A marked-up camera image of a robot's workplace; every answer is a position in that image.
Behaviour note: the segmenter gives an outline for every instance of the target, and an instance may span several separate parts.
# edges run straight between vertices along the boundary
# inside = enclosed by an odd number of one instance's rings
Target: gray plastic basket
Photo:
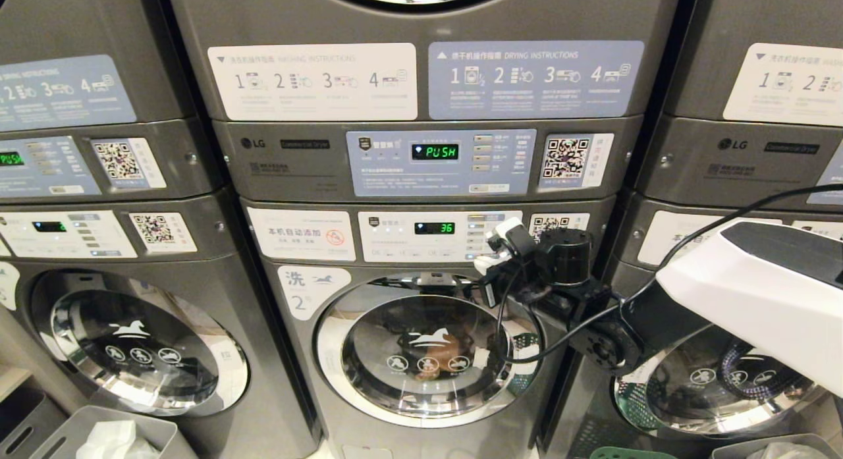
[[[834,452],[831,446],[823,438],[818,435],[788,435],[778,436],[776,438],[764,438],[763,440],[747,441],[732,446],[720,447],[711,453],[711,459],[746,459],[747,456],[757,450],[762,450],[768,444],[774,442],[789,442],[792,444],[801,444],[803,446],[810,446],[816,449],[828,459],[843,459],[840,454]]]
[[[44,392],[18,388],[0,403],[0,459],[27,459],[66,419]]]
[[[31,456],[31,459],[75,459],[76,450],[85,444],[94,424],[99,421],[134,420],[138,424],[138,435],[145,438],[157,450],[160,459],[198,459],[190,449],[184,436],[178,432],[175,423],[94,406],[82,407],[67,422],[50,436]]]

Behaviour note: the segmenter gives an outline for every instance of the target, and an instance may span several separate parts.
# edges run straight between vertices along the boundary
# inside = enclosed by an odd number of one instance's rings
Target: stacked washer dryer
[[[307,456],[159,0],[0,0],[0,28],[0,302],[91,402],[202,457]]]
[[[599,243],[676,0],[172,1],[335,456],[526,456],[560,327],[472,263]]]
[[[657,131],[605,279],[630,295],[683,237],[759,198],[843,176],[843,0],[698,0]],[[789,198],[749,218],[843,237],[843,195]],[[677,257],[705,240],[689,243]],[[794,326],[795,332],[810,327]],[[732,336],[710,327],[623,378],[584,362],[567,380],[551,457],[599,446],[708,457],[759,436],[806,432],[823,392],[804,378],[767,401],[728,393],[717,365]],[[782,365],[743,358],[737,382]],[[832,430],[840,431],[836,420]]]

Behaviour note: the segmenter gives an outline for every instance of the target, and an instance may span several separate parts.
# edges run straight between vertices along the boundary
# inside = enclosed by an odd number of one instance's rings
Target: green basket
[[[590,459],[676,459],[663,452],[623,449],[620,447],[601,447],[594,451]]]

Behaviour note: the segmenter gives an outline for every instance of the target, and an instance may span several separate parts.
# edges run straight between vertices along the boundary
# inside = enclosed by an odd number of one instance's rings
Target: qr code sticker
[[[175,243],[173,229],[164,216],[133,215],[132,220],[146,243]]]
[[[588,138],[551,138],[542,168],[545,179],[573,179],[582,177],[591,140]]]
[[[550,229],[567,229],[571,224],[570,217],[533,217],[533,223],[530,224],[530,234],[535,241],[539,241],[541,234]]]
[[[144,179],[135,152],[127,143],[95,143],[94,151],[113,180]]]

